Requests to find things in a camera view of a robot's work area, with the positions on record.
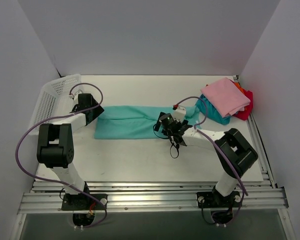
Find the teal green t-shirt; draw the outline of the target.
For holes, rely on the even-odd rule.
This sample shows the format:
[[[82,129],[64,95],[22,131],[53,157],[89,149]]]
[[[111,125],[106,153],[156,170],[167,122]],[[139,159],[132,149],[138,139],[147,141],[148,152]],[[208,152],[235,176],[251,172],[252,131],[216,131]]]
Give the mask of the teal green t-shirt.
[[[97,118],[94,138],[97,140],[155,139],[153,126],[160,113],[172,113],[171,106],[106,106]]]

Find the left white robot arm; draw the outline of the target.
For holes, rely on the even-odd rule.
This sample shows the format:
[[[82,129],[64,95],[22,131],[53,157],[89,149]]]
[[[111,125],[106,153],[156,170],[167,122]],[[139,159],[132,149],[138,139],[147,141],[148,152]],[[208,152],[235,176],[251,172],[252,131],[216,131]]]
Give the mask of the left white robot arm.
[[[62,182],[65,193],[73,197],[80,210],[90,206],[91,197],[86,182],[80,177],[74,163],[73,133],[98,118],[104,109],[90,93],[80,93],[70,116],[39,127],[36,157],[40,164],[51,169]]]

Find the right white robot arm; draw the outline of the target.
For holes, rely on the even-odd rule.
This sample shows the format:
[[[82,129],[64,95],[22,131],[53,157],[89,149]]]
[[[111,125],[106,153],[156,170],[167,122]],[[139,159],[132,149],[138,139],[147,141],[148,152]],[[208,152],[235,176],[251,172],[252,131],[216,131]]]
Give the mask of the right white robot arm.
[[[170,113],[161,112],[153,126],[154,132],[159,130],[176,150],[179,150],[180,146],[215,150],[223,168],[223,174],[212,193],[215,205],[222,207],[228,203],[236,186],[240,186],[243,194],[248,195],[242,177],[259,156],[238,129],[204,130],[199,128],[198,123],[190,125],[186,119],[177,119]]]

